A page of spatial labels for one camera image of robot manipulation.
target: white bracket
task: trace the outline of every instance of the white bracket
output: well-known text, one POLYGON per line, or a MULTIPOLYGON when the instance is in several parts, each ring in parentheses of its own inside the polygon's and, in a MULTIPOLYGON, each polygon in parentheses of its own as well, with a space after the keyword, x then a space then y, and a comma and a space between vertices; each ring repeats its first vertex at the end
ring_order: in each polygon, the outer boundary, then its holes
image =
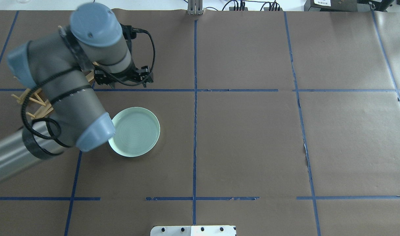
POLYGON ((150 236, 236 236, 235 226, 155 226, 150 236))
POLYGON ((203 15, 203 0, 187 0, 188 15, 203 15))

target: white background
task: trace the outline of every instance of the white background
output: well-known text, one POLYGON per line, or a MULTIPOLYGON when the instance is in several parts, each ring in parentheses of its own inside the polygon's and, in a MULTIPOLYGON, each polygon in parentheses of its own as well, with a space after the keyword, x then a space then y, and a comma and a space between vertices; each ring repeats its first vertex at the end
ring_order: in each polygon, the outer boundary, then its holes
MULTIPOLYGON (((19 3, 18 0, 0 0, 0 10, 74 10, 79 5, 90 0, 30 0, 28 3, 19 3)), ((302 11, 306 0, 278 0, 285 11, 302 11)), ((126 10, 174 10, 187 9, 183 0, 96 0, 110 9, 121 8, 126 10)), ((203 7, 222 9, 226 0, 203 0, 203 7)), ((246 3, 248 10, 260 10, 262 3, 246 3)), ((394 1, 388 12, 400 12, 400 6, 394 1)))

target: blue joint cap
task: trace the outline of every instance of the blue joint cap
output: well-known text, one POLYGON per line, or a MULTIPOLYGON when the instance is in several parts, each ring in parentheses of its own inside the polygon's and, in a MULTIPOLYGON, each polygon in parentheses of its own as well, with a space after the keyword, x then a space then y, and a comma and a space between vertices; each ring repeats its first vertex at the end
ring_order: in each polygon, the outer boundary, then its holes
POLYGON ((9 52, 7 56, 8 66, 17 80, 27 88, 36 86, 32 78, 31 71, 29 70, 28 63, 28 46, 30 41, 23 45, 18 46, 9 52))
POLYGON ((81 151, 90 151, 106 143, 116 134, 110 114, 105 112, 96 119, 77 139, 76 147, 81 151))
POLYGON ((70 16, 70 29, 81 42, 98 47, 109 47, 122 37, 122 28, 114 12, 101 3, 86 3, 70 16))

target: gray robot arm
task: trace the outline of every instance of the gray robot arm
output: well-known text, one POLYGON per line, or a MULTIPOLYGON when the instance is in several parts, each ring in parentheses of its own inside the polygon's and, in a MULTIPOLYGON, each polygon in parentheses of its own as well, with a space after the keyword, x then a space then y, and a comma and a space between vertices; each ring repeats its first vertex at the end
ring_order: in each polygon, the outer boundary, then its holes
POLYGON ((28 88, 41 86, 55 114, 29 125, 23 116, 25 127, 0 140, 0 182, 66 148, 90 151, 113 137, 111 118, 83 72, 97 62, 98 83, 108 83, 107 76, 123 83, 113 76, 123 73, 144 73, 135 85, 152 82, 151 70, 135 67, 128 43, 114 13, 100 3, 88 3, 72 13, 69 26, 9 53, 13 74, 28 88))

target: light green plate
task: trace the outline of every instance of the light green plate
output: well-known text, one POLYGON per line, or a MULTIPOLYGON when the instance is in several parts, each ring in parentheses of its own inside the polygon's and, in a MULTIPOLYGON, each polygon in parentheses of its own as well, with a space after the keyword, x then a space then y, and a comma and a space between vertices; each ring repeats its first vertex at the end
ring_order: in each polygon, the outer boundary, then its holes
POLYGON ((143 155, 150 151, 159 139, 158 118, 148 109, 124 109, 113 118, 113 123, 116 134, 108 142, 111 148, 122 156, 143 155))

